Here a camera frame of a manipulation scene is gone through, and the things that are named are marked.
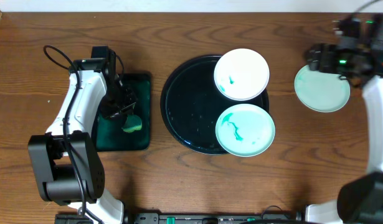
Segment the green sponge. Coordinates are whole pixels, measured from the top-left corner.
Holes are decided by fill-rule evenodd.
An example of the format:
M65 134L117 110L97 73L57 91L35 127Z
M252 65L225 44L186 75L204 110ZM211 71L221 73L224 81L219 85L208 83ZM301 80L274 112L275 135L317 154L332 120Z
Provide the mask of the green sponge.
M126 117L122 130L126 133L132 133L141 130L142 126L143 122L141 118L135 114L130 114Z

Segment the mint green plate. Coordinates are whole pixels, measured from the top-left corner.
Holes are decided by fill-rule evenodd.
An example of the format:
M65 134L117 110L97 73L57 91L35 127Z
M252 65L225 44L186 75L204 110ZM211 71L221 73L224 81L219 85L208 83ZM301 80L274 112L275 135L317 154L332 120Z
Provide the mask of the mint green plate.
M321 113L340 110L349 100L351 88L339 75L311 71L302 67L294 81L298 99L308 108Z
M251 104L237 104L227 108L215 125L215 135L220 146L239 157L263 153L274 141L275 133L275 123L268 112Z

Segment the pink white plate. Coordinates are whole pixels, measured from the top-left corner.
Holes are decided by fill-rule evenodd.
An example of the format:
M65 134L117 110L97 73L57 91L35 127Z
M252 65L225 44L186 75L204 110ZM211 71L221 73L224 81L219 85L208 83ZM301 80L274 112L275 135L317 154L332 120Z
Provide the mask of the pink white plate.
M251 49L233 49L221 56L214 68L214 83L227 98L247 101L266 89L270 69L265 58Z

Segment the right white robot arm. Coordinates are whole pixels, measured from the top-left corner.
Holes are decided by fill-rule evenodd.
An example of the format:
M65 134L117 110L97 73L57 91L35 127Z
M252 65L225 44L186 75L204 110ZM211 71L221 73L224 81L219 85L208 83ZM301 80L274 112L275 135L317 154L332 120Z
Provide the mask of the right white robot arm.
M362 90L369 129L366 174L344 185L336 200L307 206L303 223L383 223L383 14L373 15L365 34L354 12L337 30L339 42L313 45L306 61L310 70L337 74Z

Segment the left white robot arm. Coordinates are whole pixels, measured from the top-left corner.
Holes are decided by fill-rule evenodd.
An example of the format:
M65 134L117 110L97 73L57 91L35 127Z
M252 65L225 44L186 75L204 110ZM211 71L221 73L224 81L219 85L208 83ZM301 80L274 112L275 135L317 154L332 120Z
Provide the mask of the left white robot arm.
M70 60L69 88L54 122L33 135L28 152L39 195L68 206L90 223L127 223L125 205L105 188L105 171L92 139L95 120L125 118L137 102L116 72L121 58L95 46L90 58Z

